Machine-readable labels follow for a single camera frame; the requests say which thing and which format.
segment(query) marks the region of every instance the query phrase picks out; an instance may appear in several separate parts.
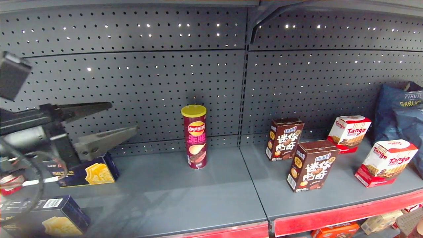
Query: chip bag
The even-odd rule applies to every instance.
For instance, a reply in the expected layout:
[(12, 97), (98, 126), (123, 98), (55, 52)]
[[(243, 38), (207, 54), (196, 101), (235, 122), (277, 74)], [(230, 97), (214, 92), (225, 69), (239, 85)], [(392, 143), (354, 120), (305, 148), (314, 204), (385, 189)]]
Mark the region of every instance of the chip bag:
[(413, 161), (423, 177), (423, 104), (394, 109), (394, 113), (401, 139), (411, 142), (419, 149)]
[(412, 81), (404, 90), (383, 84), (376, 104), (374, 141), (400, 139), (394, 110), (421, 104), (422, 95), (423, 88)]

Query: cracker image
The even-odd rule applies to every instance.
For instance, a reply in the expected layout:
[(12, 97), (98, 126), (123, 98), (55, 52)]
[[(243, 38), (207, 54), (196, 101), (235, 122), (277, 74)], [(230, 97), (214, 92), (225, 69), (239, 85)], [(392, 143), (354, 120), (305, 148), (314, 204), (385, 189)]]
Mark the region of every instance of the cracker image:
[(64, 216), (52, 217), (42, 222), (45, 233), (51, 236), (65, 237), (82, 235), (82, 232)]
[(108, 167), (103, 163), (95, 163), (85, 169), (85, 180), (89, 184), (113, 183), (115, 180), (110, 174)]
[(291, 169), (291, 175), (294, 178), (297, 178), (298, 177), (298, 173), (297, 173), (297, 171), (295, 169)]

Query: red and white box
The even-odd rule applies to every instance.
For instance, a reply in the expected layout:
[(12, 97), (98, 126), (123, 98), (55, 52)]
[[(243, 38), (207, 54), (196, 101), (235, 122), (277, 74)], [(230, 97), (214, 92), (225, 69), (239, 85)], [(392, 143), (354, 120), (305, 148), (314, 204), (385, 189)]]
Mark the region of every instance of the red and white box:
[[(25, 177), (23, 175), (19, 175), (17, 177), (13, 176), (13, 175), (8, 175), (6, 177), (3, 177), (0, 179), (0, 184), (4, 184), (7, 185), (8, 183), (23, 183), (25, 181)], [(18, 186), (15, 188), (3, 188), (0, 189), (0, 193), (3, 196), (8, 196), (10, 194), (13, 194), (19, 190), (22, 189), (22, 186)]]
[(371, 120), (363, 116), (339, 116), (327, 139), (340, 149), (339, 154), (354, 153), (370, 124)]
[(391, 184), (417, 151), (416, 146), (405, 140), (376, 142), (355, 177), (367, 188)]

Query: lay's logo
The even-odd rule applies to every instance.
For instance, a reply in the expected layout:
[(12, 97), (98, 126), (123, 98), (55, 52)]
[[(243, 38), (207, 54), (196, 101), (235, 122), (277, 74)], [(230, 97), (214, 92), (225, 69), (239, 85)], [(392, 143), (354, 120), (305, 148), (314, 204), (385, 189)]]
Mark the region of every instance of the lay's logo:
[(206, 125), (204, 122), (196, 121), (188, 125), (188, 132), (193, 136), (201, 136), (204, 133)]

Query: shelf surface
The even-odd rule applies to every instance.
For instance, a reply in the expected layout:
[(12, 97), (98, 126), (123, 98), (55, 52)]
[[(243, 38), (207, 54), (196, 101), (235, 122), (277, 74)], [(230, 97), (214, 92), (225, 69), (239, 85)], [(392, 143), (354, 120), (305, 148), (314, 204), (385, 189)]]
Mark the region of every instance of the shelf surface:
[[(59, 188), (92, 219), (87, 237), (158, 237), (266, 221), (239, 148), (210, 149), (201, 170), (185, 152), (115, 158), (116, 183)], [(13, 196), (31, 197), (26, 187)]]
[(291, 161), (270, 162), (265, 155), (265, 145), (242, 146), (241, 152), (263, 208), (269, 220), (275, 220), (362, 204), (423, 188), (422, 179), (410, 165), (393, 184), (366, 188), (354, 173), (370, 149), (370, 142), (365, 140), (356, 153), (339, 155), (321, 189), (299, 193), (294, 193), (286, 181)]

